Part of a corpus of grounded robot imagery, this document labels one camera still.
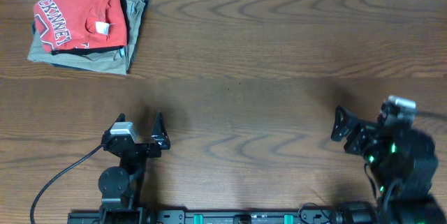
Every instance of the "clothing label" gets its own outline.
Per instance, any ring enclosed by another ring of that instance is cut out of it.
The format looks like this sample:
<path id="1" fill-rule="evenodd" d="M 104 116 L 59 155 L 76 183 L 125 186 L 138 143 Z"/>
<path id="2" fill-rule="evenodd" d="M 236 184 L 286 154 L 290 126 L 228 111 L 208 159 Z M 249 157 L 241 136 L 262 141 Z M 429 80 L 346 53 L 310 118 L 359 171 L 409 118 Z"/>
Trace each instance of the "clothing label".
<path id="1" fill-rule="evenodd" d="M 95 22 L 96 32 L 108 35 L 110 24 L 107 22 Z"/>

